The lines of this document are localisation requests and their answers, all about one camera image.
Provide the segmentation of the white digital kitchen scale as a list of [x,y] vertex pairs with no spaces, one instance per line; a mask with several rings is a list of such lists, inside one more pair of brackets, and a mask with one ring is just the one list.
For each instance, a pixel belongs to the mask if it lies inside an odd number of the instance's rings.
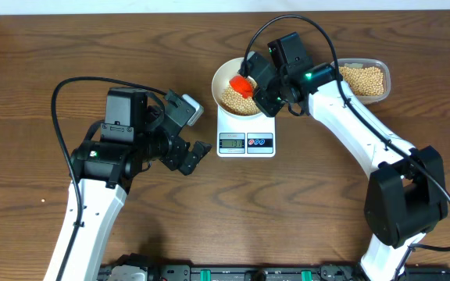
[[216,153],[222,158],[272,158],[276,154],[276,122],[258,113],[238,116],[218,108]]

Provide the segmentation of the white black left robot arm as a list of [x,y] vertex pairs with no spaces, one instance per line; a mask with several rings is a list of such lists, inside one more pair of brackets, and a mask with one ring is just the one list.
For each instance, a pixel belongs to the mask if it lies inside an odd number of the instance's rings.
[[66,215],[46,280],[94,280],[109,234],[134,177],[159,160],[169,170],[194,172],[211,144],[180,137],[203,107],[189,95],[112,87],[105,118],[93,123],[69,155],[71,183]]

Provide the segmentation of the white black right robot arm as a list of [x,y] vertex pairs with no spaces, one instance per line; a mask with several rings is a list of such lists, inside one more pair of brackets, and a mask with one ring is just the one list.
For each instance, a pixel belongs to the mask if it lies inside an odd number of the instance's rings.
[[352,93],[338,63],[315,66],[296,33],[268,47],[271,60],[247,50],[240,68],[257,83],[255,103],[269,117],[284,105],[300,105],[350,151],[369,180],[364,215],[373,235],[359,263],[361,275],[403,277],[410,254],[448,214],[440,154],[389,130]]

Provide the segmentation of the red plastic measuring scoop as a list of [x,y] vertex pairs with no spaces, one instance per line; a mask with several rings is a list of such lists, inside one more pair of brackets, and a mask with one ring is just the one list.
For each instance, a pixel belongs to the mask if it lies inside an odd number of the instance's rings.
[[232,77],[229,80],[229,85],[232,89],[238,92],[243,98],[252,98],[253,97],[253,86],[249,83],[249,81],[241,75],[237,75]]

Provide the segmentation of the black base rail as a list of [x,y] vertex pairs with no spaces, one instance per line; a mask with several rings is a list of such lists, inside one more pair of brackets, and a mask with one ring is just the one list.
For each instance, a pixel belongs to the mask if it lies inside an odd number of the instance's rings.
[[97,280],[116,281],[365,281],[368,277],[359,266],[324,264],[314,266],[271,267],[193,265],[183,260],[154,260],[140,254],[125,254],[103,265]]

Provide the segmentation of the clear plastic soybean container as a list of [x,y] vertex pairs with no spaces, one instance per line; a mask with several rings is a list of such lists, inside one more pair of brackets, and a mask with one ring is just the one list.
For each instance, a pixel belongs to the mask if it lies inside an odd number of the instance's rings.
[[339,71],[352,93],[364,104],[383,101],[391,92],[391,74],[376,59],[339,59]]

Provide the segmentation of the white round bowl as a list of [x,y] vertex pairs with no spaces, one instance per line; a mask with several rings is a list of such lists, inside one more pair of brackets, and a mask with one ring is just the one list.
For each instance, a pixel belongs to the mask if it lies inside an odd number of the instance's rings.
[[[229,118],[245,122],[262,122],[263,120],[273,122],[275,119],[260,112],[252,98],[243,98],[229,85],[229,80],[239,75],[238,70],[242,61],[243,58],[236,58],[225,62],[213,76],[212,97],[217,104],[217,118]],[[250,76],[246,79],[253,88],[257,85]]]

